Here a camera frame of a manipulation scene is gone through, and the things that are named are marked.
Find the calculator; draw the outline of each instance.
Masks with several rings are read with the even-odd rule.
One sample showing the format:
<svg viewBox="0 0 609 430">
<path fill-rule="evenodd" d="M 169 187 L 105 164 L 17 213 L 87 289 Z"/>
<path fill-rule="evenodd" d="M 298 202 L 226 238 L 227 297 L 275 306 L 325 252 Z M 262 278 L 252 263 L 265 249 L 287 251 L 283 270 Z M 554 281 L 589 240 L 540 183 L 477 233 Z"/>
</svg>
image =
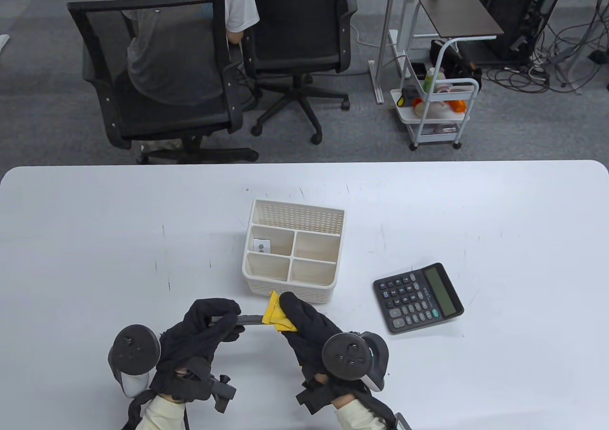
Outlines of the calculator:
<svg viewBox="0 0 609 430">
<path fill-rule="evenodd" d="M 436 325 L 463 314 L 463 305 L 440 263 L 374 282 L 392 334 Z"/>
</svg>

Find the black bag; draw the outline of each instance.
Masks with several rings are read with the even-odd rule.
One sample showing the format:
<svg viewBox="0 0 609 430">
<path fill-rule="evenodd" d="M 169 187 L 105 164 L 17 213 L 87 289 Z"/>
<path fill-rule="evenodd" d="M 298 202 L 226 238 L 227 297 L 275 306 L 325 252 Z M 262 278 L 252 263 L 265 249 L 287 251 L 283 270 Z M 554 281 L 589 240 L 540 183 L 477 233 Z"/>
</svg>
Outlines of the black bag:
<svg viewBox="0 0 609 430">
<path fill-rule="evenodd" d="M 440 49 L 442 49 L 443 45 L 444 42 L 441 40 L 431 41 L 429 58 L 434 65 L 438 62 L 438 55 L 440 54 Z M 474 78 L 474 80 L 478 81 L 480 91 L 482 90 L 482 70 L 480 67 L 476 67 L 476 65 L 470 62 L 462 53 L 455 51 L 452 46 L 446 48 L 446 51 L 444 52 L 442 69 L 444 69 L 446 78 Z"/>
</svg>

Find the yellow sponge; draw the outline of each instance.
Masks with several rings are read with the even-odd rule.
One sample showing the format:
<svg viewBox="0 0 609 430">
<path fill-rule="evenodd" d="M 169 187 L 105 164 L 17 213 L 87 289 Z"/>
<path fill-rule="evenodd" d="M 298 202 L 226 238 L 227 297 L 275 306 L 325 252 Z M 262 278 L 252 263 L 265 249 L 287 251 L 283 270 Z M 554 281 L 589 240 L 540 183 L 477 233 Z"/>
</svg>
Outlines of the yellow sponge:
<svg viewBox="0 0 609 430">
<path fill-rule="evenodd" d="M 263 323 L 274 325 L 277 332 L 298 332 L 298 329 L 285 316 L 283 310 L 281 310 L 281 306 L 279 306 L 279 294 L 276 291 L 272 291 L 270 295 L 270 301 L 263 316 Z"/>
</svg>

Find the white sleeve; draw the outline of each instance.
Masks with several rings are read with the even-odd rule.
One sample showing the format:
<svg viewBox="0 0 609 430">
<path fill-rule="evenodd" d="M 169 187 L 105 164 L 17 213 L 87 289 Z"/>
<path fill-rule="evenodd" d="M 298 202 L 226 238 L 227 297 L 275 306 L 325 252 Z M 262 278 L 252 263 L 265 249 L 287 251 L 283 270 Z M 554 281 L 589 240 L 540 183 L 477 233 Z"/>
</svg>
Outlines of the white sleeve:
<svg viewBox="0 0 609 430">
<path fill-rule="evenodd" d="M 184 430 L 185 408 L 183 403 L 172 403 L 157 395 L 135 430 Z"/>
<path fill-rule="evenodd" d="M 337 409 L 336 416 L 343 430 L 385 430 L 385 421 L 372 414 L 359 400 Z"/>
<path fill-rule="evenodd" d="M 226 30 L 242 32 L 260 21 L 255 0 L 230 0 Z"/>
</svg>

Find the chair base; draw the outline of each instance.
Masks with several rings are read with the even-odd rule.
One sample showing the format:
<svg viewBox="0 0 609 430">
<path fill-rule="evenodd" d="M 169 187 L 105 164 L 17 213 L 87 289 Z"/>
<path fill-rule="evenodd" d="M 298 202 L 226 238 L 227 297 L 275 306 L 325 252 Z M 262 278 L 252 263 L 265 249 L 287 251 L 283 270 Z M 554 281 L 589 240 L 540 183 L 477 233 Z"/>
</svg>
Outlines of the chair base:
<svg viewBox="0 0 609 430">
<path fill-rule="evenodd" d="M 142 151 L 136 162 L 139 165 L 147 165 L 150 163 L 150 158 L 158 158 L 174 160 L 176 164 L 231 163 L 240 160 L 256 162 L 259 158 L 259 154 L 248 147 L 201 149 L 202 137 L 183 138 L 181 141 L 182 149 Z"/>
<path fill-rule="evenodd" d="M 332 89 L 315 88 L 311 86 L 305 86 L 307 82 L 311 81 L 311 75 L 294 75 L 292 86 L 285 84 L 274 84 L 267 82 L 256 82 L 256 88 L 258 90 L 265 89 L 267 91 L 278 92 L 283 94 L 283 97 L 276 101 L 271 108 L 269 108 L 261 117 L 257 119 L 256 125 L 252 127 L 250 132 L 253 136 L 258 137 L 263 132 L 263 125 L 283 108 L 291 104 L 292 102 L 298 102 L 305 114 L 315 127 L 315 134 L 311 136 L 311 143 L 313 145 L 319 145 L 324 137 L 322 133 L 322 126 L 319 123 L 311 104 L 307 100 L 308 97 L 324 98 L 324 99 L 342 99 L 341 108 L 348 111 L 351 108 L 349 101 L 349 95 L 346 92 L 334 91 Z"/>
</svg>

